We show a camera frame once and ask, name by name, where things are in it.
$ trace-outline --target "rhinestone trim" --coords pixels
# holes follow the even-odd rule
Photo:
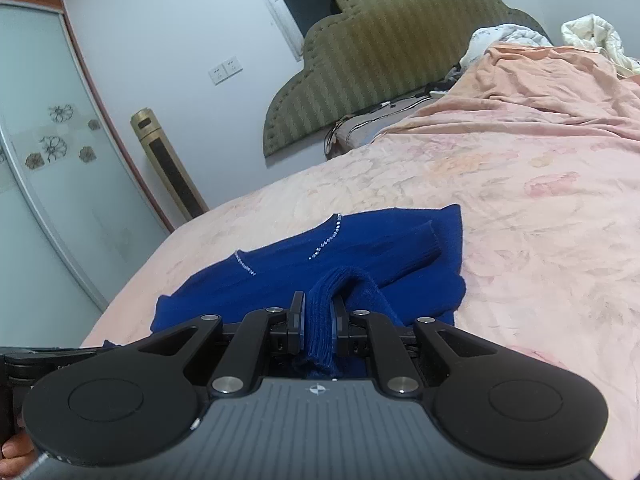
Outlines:
[[[318,247],[316,249],[316,252],[314,252],[311,256],[309,256],[309,259],[312,260],[313,258],[315,258],[316,256],[318,256],[318,254],[320,254],[320,251],[322,251],[322,249],[324,249],[327,244],[329,242],[331,242],[337,235],[338,232],[340,232],[340,222],[342,221],[342,215],[340,213],[338,213],[338,217],[335,221],[335,229],[334,232],[331,234],[331,236],[329,236],[324,242],[322,242],[320,244],[320,247]]]
[[[255,271],[251,267],[249,267],[246,263],[244,263],[244,261],[242,261],[242,258],[238,254],[238,251],[234,251],[234,256],[236,257],[236,260],[238,260],[240,267],[246,270],[250,275],[255,276]]]

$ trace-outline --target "electrical outlet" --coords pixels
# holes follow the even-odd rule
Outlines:
[[[229,77],[233,74],[237,74],[238,72],[242,72],[242,65],[236,56],[233,56],[231,59],[227,59],[222,65],[225,67],[226,73],[229,74]]]
[[[216,85],[219,85],[229,77],[229,74],[226,73],[225,67],[221,63],[209,70],[209,76]]]

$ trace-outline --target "finger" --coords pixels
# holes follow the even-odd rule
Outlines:
[[[24,431],[12,436],[2,445],[2,455],[5,458],[24,456],[31,451],[33,451],[33,443]]]
[[[24,473],[25,469],[36,461],[37,456],[35,451],[31,451],[26,456],[0,460],[0,478],[11,478],[12,476],[18,476],[20,473]]]

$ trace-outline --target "upholstered headboard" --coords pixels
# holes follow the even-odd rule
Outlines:
[[[341,14],[307,33],[304,69],[271,102],[264,155],[376,103],[438,81],[480,27],[545,31],[501,0],[336,0]]]

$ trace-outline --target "logo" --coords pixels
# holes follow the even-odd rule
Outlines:
[[[311,388],[309,388],[309,391],[314,394],[314,395],[322,395],[325,392],[328,392],[329,389],[325,388],[324,386],[322,386],[322,384],[314,384]]]

